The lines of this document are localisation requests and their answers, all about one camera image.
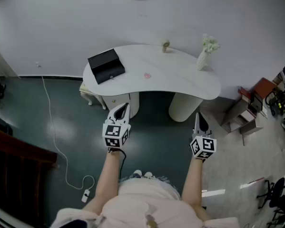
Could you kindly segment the beige stool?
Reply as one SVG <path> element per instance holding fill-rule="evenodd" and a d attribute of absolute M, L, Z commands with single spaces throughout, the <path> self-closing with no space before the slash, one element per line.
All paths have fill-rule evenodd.
<path fill-rule="evenodd" d="M 94 97 L 98 100 L 98 102 L 101 104 L 101 106 L 104 110 L 107 109 L 106 104 L 105 104 L 102 96 L 94 94 L 93 92 L 89 91 L 87 89 L 87 87 L 85 86 L 84 82 L 81 83 L 81 85 L 79 87 L 79 92 L 80 92 L 81 97 L 88 101 L 89 106 L 93 105 L 92 97 Z"/>

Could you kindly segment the person's left forearm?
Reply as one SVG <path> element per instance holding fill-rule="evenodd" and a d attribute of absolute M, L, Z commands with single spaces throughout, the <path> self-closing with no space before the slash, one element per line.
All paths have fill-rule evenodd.
<path fill-rule="evenodd" d="M 120 151 L 108 152 L 95 195 L 83 210 L 100 215 L 104 205 L 118 195 Z"/>

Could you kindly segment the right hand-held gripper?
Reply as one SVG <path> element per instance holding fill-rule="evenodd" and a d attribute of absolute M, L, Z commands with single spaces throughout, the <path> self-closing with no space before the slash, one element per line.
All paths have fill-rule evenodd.
<path fill-rule="evenodd" d="M 200 112 L 196 113 L 194 133 L 189 147 L 195 159 L 205 161 L 217 151 L 217 140 L 213 134 L 207 134 L 209 125 Z"/>

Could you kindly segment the black office chair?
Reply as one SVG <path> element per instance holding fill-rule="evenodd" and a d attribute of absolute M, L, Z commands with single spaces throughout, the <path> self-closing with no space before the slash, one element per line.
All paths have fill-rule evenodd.
<path fill-rule="evenodd" d="M 285 225 L 285 177 L 280 178 L 277 182 L 264 181 L 267 184 L 267 192 L 262 195 L 257 195 L 256 199 L 265 198 L 263 203 L 258 207 L 262 209 L 267 202 L 270 208 L 274 210 L 274 216 L 270 222 L 266 224 L 266 228 L 283 227 Z"/>

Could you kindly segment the white ribbed table pedestal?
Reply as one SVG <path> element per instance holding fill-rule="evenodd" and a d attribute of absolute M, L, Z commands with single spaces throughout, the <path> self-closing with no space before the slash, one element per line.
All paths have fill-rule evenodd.
<path fill-rule="evenodd" d="M 169 116 L 175 122 L 184 122 L 199 107 L 202 101 L 203 99 L 196 96 L 175 93 L 168 109 Z"/>

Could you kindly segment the person's right forearm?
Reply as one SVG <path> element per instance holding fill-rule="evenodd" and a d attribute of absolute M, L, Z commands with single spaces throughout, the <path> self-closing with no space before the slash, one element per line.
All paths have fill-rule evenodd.
<path fill-rule="evenodd" d="M 210 217 L 202 207 L 202 167 L 201 159 L 191 159 L 181 199 L 190 205 L 197 217 L 204 222 L 210 220 Z"/>

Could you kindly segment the black box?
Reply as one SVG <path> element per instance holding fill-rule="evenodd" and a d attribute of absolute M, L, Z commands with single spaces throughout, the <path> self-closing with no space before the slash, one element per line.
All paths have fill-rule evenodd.
<path fill-rule="evenodd" d="M 88 63 L 98 85 L 125 73 L 125 68 L 114 49 L 88 58 Z"/>

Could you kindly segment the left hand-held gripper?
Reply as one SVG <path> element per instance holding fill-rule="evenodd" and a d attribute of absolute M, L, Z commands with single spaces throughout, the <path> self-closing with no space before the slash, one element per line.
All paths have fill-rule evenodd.
<path fill-rule="evenodd" d="M 121 149 L 128 140 L 131 125 L 127 124 L 130 119 L 130 104 L 122 103 L 110 110 L 108 119 L 103 124 L 102 139 L 108 148 Z M 124 124 L 114 121 L 123 120 Z"/>

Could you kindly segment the white curved desk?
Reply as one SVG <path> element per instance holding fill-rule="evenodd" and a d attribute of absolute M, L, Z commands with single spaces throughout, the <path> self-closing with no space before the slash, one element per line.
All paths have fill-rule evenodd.
<path fill-rule="evenodd" d="M 212 100 L 220 95 L 221 84 L 211 67 L 198 70 L 196 58 L 185 52 L 168 49 L 162 53 L 158 45 L 126 45 L 115 47 L 125 73 L 97 84 L 89 65 L 83 82 L 89 91 L 101 96 L 134 92 L 166 91 Z"/>

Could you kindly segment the white ribbed vase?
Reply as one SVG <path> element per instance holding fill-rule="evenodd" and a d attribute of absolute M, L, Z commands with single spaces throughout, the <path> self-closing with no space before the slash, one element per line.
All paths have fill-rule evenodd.
<path fill-rule="evenodd" d="M 207 66 L 209 53 L 204 49 L 196 61 L 196 66 L 198 70 L 202 70 L 205 66 Z"/>

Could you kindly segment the white table drawer cabinet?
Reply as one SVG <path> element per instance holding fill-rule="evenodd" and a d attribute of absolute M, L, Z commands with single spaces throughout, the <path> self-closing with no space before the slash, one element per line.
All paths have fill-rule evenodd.
<path fill-rule="evenodd" d="M 130 118 L 133 118 L 139 111 L 139 92 L 115 96 L 102 96 L 102 98 L 109 110 L 112 110 L 117 105 L 129 103 Z"/>

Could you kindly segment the white flower bouquet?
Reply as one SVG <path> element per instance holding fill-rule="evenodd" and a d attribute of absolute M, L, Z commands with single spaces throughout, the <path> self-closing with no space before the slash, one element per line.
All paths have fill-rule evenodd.
<path fill-rule="evenodd" d="M 211 54 L 212 52 L 218 50 L 220 45 L 217 40 L 212 36 L 208 36 L 208 34 L 203 34 L 203 51 Z"/>

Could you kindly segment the person's pink top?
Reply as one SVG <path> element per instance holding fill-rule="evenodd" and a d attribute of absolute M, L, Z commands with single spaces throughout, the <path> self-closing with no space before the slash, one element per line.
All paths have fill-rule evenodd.
<path fill-rule="evenodd" d="M 239 228 L 237 218 L 202 221 L 169 184 L 155 179 L 129 179 L 97 215 L 61 209 L 50 228 Z"/>

